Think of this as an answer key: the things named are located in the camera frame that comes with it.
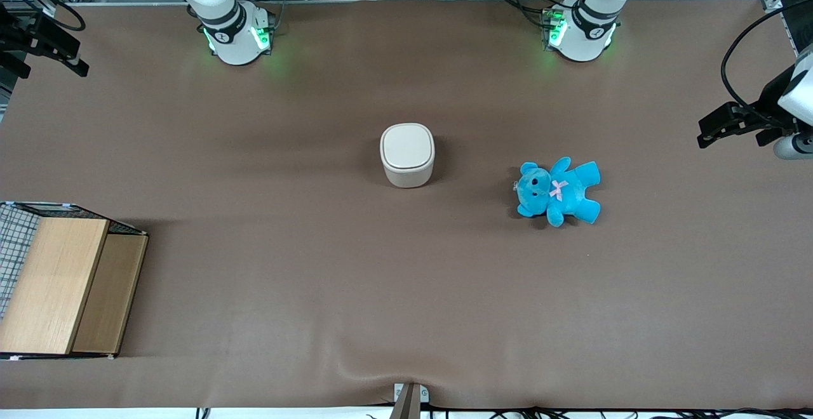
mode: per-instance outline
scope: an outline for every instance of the green led light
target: green led light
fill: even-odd
[[[559,46],[561,44],[561,38],[564,36],[564,32],[566,31],[567,22],[566,20],[561,20],[561,22],[551,31],[551,40],[549,40],[551,46]]]
[[[203,34],[206,35],[206,40],[209,42],[209,49],[211,49],[212,52],[215,52],[215,43],[212,43],[212,37],[209,35],[209,31],[206,30],[206,28],[203,29]]]
[[[266,32],[265,29],[257,29],[256,27],[252,27],[252,35],[260,49],[268,48],[268,32]]]
[[[610,43],[612,43],[612,33],[613,32],[615,32],[615,24],[614,23],[612,25],[612,28],[610,28],[610,31],[607,32],[607,40],[606,40],[606,42],[604,42],[604,48],[606,48],[607,46],[610,46]]]

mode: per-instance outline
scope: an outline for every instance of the brown mat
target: brown mat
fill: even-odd
[[[606,55],[501,2],[290,6],[274,54],[207,55],[183,8],[83,8],[90,76],[31,58],[2,196],[151,233],[117,361],[0,364],[0,406],[799,407],[813,391],[813,164],[697,149],[757,0],[635,1]],[[746,98],[793,60],[745,40]],[[377,141],[418,121],[433,181]],[[519,219],[523,161],[595,159],[595,226]]]

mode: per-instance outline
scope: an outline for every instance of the blue teddy bear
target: blue teddy bear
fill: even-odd
[[[567,167],[570,167],[570,157],[559,159],[550,173],[534,162],[522,164],[522,178],[516,183],[516,193],[520,197],[516,210],[525,217],[539,216],[547,211],[548,222],[554,227],[564,222],[566,214],[593,224],[601,205],[584,197],[584,191],[601,182],[598,165],[589,162],[569,172]]]

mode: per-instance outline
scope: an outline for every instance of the wooden board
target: wooden board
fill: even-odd
[[[74,352],[119,352],[146,246],[145,235],[107,235],[76,332]]]
[[[67,354],[107,220],[44,217],[0,323],[0,352]]]

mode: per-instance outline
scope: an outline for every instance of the teddy bear ear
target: teddy bear ear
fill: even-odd
[[[517,213],[520,214],[520,216],[534,217],[534,214],[532,214],[531,211],[528,210],[528,208],[523,207],[522,205],[519,205],[518,207],[516,207],[516,211],[517,211]]]
[[[534,164],[534,162],[525,162],[525,164],[520,166],[520,173],[525,174],[529,171],[536,170],[537,168],[539,168],[539,165]]]

